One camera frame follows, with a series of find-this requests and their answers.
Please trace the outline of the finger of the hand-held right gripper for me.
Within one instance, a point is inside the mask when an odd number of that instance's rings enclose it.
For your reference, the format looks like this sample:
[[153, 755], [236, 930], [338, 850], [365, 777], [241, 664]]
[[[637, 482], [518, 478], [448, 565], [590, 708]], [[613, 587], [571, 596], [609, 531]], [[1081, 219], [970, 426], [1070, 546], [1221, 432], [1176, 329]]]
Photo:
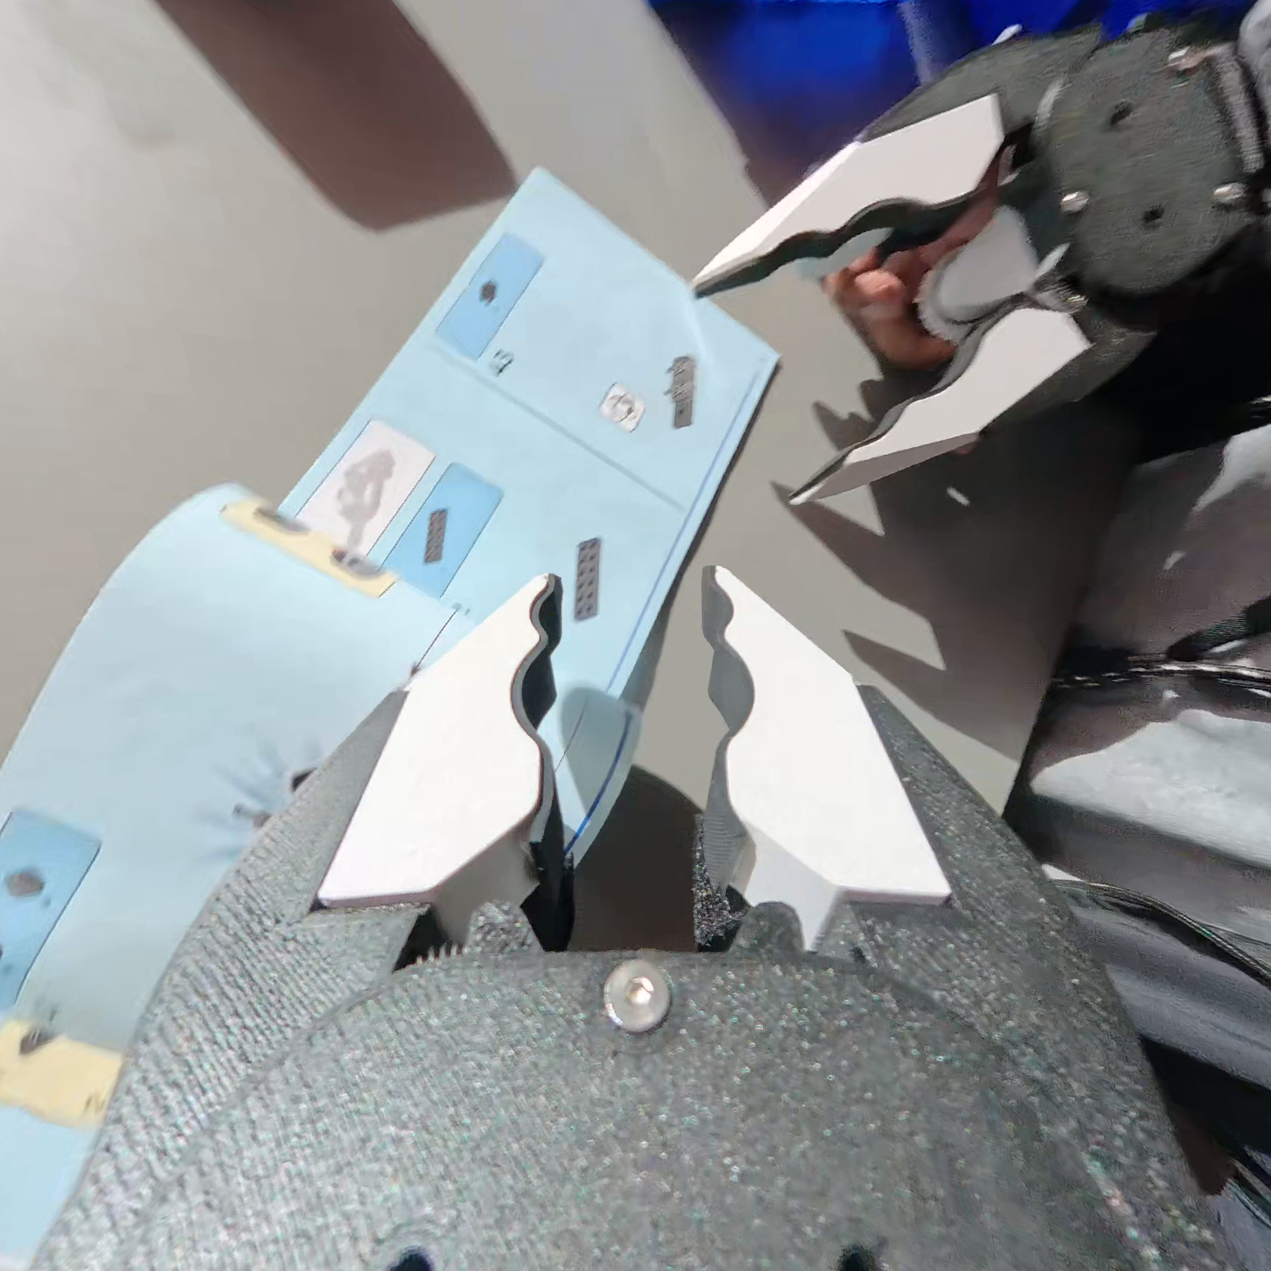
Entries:
[[960, 449], [1090, 349], [1067, 313], [1008, 310], [961, 344], [929, 391], [890, 408], [873, 434], [793, 490], [789, 503], [834, 497]]
[[855, 140], [724, 246], [693, 278], [711, 296], [802, 260], [826, 260], [861, 232], [916, 228], [978, 190], [1006, 139], [997, 95]]

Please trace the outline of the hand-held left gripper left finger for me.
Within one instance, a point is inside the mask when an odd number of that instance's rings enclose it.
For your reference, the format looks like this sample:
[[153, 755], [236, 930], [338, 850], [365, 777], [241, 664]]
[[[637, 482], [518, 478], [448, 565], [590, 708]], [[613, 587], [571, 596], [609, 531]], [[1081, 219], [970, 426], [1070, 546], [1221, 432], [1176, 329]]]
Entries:
[[560, 809], [539, 726], [556, 700], [560, 579], [533, 576], [415, 674], [339, 847], [321, 909], [421, 903], [448, 941], [483, 904], [530, 904], [560, 942]]

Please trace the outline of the person's right hand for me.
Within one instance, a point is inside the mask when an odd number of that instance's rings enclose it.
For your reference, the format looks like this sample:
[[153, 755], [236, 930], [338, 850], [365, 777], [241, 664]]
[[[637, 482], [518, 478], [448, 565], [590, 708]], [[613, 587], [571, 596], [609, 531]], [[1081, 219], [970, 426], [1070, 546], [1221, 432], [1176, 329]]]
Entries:
[[887, 255], [873, 246], [826, 273], [820, 288], [884, 364], [934, 370], [952, 358], [957, 346], [923, 325], [917, 295], [931, 270], [967, 243], [966, 236], [946, 232]]

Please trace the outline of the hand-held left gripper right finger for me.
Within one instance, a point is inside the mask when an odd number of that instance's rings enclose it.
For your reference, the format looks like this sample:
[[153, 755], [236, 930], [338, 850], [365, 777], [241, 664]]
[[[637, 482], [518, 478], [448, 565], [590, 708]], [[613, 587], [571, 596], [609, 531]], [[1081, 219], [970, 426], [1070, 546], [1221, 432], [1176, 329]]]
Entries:
[[854, 676], [727, 567], [704, 570], [702, 618], [725, 729], [708, 880], [789, 907], [810, 951], [848, 901], [946, 904], [952, 883]]

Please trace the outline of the light blue instruction booklet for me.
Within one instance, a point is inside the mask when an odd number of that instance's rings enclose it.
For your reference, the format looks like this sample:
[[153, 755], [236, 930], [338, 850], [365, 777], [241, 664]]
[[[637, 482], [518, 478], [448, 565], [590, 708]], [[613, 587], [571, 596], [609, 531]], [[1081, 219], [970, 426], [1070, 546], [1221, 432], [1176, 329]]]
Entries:
[[3, 764], [3, 1040], [133, 1039], [264, 821], [525, 580], [563, 580], [545, 718], [580, 863], [645, 649], [776, 352], [534, 169], [280, 500], [220, 485], [102, 587]]

